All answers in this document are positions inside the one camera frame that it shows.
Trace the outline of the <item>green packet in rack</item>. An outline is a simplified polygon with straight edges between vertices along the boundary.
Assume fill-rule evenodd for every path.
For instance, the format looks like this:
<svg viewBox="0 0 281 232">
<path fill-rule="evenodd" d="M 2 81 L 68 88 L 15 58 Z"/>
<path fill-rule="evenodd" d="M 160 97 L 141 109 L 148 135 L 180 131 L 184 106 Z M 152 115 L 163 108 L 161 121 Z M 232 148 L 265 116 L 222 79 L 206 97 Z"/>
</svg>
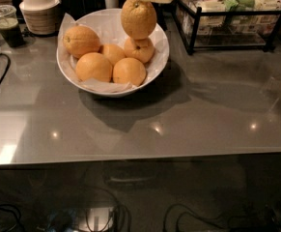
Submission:
<svg viewBox="0 0 281 232">
<path fill-rule="evenodd" d="M 224 0 L 224 5 L 228 12 L 252 11 L 255 0 Z"/>
</svg>

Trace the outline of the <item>small centre orange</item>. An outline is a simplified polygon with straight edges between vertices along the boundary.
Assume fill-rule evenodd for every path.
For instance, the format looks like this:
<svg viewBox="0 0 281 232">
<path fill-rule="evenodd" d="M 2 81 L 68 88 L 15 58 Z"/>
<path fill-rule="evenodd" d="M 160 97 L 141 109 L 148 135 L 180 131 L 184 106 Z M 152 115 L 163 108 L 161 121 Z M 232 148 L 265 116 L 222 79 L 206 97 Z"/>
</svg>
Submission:
<svg viewBox="0 0 281 232">
<path fill-rule="evenodd" d="M 112 43 L 103 44 L 99 52 L 105 56 L 112 65 L 115 65 L 118 61 L 126 57 L 123 49 Z"/>
</svg>

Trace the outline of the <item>stack of paper bowls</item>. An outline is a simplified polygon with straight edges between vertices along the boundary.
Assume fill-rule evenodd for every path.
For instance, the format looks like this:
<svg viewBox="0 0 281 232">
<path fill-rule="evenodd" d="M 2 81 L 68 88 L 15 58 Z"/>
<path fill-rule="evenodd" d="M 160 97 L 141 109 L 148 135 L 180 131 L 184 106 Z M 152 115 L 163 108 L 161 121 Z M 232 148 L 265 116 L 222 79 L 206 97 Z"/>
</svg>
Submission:
<svg viewBox="0 0 281 232">
<path fill-rule="evenodd" d="M 62 20 L 59 0 L 23 0 L 19 8 L 31 33 L 50 35 L 58 31 Z"/>
</svg>

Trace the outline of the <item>plastic cup green drink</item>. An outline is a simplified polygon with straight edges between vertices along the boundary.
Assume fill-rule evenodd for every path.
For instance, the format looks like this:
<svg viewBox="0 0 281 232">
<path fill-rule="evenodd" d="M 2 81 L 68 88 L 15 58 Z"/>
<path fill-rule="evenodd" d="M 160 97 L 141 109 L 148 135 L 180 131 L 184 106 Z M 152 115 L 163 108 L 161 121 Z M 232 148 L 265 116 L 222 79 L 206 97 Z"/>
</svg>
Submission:
<svg viewBox="0 0 281 232">
<path fill-rule="evenodd" d="M 16 8 L 12 5 L 0 5 L 0 34 L 9 47 L 18 47 L 24 44 L 16 17 Z"/>
</svg>

